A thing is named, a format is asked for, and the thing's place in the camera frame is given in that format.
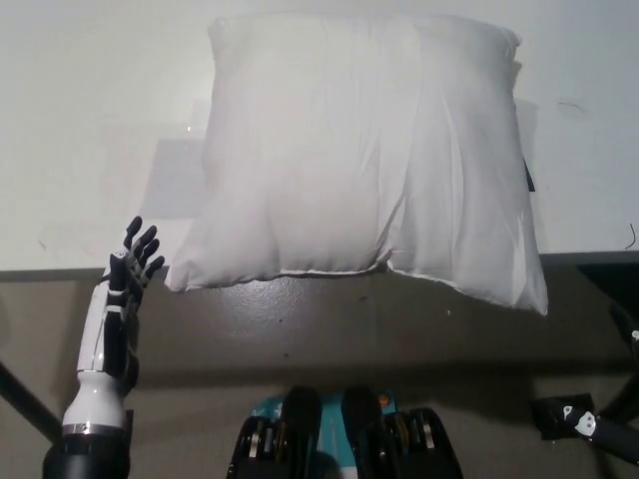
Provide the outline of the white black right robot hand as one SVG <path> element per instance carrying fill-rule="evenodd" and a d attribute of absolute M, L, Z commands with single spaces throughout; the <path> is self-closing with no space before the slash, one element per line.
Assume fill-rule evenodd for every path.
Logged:
<path fill-rule="evenodd" d="M 576 436 L 627 463 L 638 465 L 638 319 L 613 303 L 610 314 L 622 340 L 629 347 L 634 374 L 612 401 L 599 412 L 566 404 L 562 409 L 564 423 Z"/>

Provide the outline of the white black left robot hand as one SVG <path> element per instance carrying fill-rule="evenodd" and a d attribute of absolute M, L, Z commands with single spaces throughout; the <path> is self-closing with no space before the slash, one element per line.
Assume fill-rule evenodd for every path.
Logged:
<path fill-rule="evenodd" d="M 124 400 L 135 387 L 138 313 L 145 290 L 165 259 L 157 254 L 157 228 L 135 217 L 94 287 L 85 318 L 79 389 L 62 419 L 62 433 L 116 434 L 127 428 Z"/>

